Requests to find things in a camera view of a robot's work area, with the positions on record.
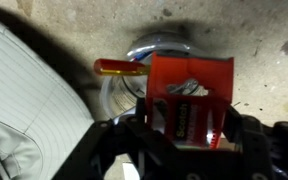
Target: black machine part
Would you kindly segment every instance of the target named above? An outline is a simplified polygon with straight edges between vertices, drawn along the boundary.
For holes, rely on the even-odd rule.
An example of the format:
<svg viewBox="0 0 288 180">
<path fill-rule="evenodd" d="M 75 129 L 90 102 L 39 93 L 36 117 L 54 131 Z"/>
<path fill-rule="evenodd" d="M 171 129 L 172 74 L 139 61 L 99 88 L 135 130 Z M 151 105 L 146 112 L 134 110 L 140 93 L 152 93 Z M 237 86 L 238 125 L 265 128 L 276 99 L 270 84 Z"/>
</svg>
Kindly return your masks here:
<svg viewBox="0 0 288 180">
<path fill-rule="evenodd" d="M 271 128 L 230 108 L 223 133 L 235 151 L 179 150 L 144 123 L 140 109 L 116 125 L 95 122 L 53 179 L 102 180 L 126 153 L 144 180 L 288 180 L 288 122 Z"/>
</svg>

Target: white cloth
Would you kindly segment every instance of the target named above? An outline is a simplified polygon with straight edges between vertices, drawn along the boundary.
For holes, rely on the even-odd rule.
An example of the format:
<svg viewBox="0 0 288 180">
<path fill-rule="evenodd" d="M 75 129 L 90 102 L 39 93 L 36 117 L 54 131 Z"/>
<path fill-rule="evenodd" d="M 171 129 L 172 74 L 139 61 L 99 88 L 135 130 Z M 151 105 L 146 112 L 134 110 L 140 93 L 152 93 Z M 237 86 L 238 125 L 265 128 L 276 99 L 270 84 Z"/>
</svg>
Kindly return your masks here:
<svg viewBox="0 0 288 180">
<path fill-rule="evenodd" d="M 16 153 L 24 158 L 17 174 L 10 170 L 12 163 L 1 160 L 7 174 L 51 179 L 92 122 L 73 89 L 0 24 L 0 147 L 6 157 Z M 32 153 L 30 165 L 27 150 Z"/>
</svg>

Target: concrete floor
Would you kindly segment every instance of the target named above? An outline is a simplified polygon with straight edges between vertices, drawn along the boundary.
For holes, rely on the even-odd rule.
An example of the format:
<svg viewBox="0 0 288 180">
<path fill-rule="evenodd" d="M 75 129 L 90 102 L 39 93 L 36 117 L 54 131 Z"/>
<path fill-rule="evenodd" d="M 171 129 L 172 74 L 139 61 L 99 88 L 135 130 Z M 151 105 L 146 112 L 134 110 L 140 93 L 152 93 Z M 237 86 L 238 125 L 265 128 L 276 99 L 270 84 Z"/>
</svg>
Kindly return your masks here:
<svg viewBox="0 0 288 180">
<path fill-rule="evenodd" d="M 288 121 L 288 0 L 0 0 L 71 52 L 90 72 L 89 106 L 98 103 L 97 58 L 122 59 L 140 35 L 171 30 L 217 57 L 234 56 L 235 108 L 272 125 Z"/>
</svg>

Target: gray surface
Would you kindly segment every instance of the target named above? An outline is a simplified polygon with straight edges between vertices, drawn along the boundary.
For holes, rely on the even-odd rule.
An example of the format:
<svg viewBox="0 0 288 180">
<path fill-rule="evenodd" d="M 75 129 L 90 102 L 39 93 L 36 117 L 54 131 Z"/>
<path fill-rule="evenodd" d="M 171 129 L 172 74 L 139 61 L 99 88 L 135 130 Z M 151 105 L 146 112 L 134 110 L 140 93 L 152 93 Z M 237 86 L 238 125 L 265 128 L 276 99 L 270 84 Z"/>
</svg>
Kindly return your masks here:
<svg viewBox="0 0 288 180">
<path fill-rule="evenodd" d="M 237 110 L 269 125 L 288 120 L 288 0 L 0 0 L 0 7 L 62 44 L 90 71 L 97 58 L 124 58 L 140 35 L 180 31 L 211 55 L 235 57 Z M 90 89 L 89 101 L 94 117 L 103 119 L 98 92 Z"/>
</svg>

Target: screwdriver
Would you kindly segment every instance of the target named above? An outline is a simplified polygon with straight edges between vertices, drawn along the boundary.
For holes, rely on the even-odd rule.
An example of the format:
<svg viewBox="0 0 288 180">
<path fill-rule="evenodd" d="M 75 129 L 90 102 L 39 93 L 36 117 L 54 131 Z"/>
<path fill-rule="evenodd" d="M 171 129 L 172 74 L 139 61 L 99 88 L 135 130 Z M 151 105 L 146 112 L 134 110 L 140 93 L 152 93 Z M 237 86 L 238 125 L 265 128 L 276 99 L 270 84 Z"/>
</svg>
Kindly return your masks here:
<svg viewBox="0 0 288 180">
<path fill-rule="evenodd" d="M 141 76 L 148 75 L 151 66 L 139 62 L 97 59 L 93 68 L 101 76 Z"/>
</svg>

